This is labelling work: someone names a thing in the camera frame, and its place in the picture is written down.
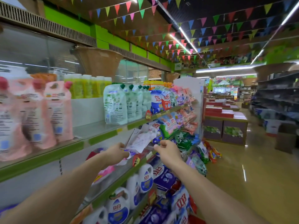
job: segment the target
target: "person's right hand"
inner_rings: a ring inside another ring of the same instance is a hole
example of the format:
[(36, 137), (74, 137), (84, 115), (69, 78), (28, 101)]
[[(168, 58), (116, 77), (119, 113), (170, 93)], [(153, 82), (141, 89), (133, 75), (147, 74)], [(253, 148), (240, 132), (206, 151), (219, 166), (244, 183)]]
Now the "person's right hand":
[(169, 169), (173, 170), (182, 162), (181, 153), (177, 145), (169, 140), (160, 141), (160, 145), (154, 145), (154, 149), (160, 154), (160, 158)]

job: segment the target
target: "hand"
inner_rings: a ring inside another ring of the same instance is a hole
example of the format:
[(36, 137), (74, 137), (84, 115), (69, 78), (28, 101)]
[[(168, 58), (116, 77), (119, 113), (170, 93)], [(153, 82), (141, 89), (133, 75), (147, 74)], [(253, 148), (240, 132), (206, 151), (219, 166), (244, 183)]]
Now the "hand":
[(160, 145), (154, 145), (154, 149), (160, 154), (163, 164), (169, 169), (173, 170), (183, 162), (180, 150), (175, 143), (169, 140), (162, 140)]
[(121, 142), (110, 146), (105, 152), (103, 152), (106, 156), (106, 166), (112, 166), (118, 164), (124, 158), (129, 157), (129, 152), (125, 152), (122, 150), (125, 145)]

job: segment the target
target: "aisle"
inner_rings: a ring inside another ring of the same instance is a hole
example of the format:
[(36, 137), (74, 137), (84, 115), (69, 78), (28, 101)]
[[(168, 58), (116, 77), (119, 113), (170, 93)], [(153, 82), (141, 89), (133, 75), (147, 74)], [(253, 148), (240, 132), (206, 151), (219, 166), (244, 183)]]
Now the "aisle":
[(243, 110), (249, 120), (247, 146), (210, 141), (223, 157), (207, 165), (207, 178), (272, 224), (297, 223), (299, 160), (275, 150), (275, 138), (266, 136), (257, 118)]

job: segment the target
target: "shiny floor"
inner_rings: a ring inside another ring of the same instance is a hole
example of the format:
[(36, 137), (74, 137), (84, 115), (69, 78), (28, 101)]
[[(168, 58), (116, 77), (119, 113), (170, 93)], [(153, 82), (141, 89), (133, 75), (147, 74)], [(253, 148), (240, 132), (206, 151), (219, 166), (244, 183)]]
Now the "shiny floor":
[(246, 146), (210, 141), (223, 157), (207, 164), (207, 178), (272, 224), (299, 223), (299, 159), (274, 149), (248, 109)]

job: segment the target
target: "human arm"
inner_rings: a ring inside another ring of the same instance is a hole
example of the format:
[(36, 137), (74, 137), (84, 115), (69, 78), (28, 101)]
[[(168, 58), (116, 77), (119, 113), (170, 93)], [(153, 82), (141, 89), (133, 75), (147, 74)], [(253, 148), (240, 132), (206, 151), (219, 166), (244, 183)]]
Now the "human arm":
[(100, 170), (129, 156), (121, 147), (122, 143), (111, 146), (34, 192), (1, 218), (0, 224), (69, 224)]
[(182, 159), (178, 147), (171, 141), (160, 142), (154, 148), (162, 162), (182, 181), (202, 212), (207, 224), (267, 224), (262, 217), (215, 186)]

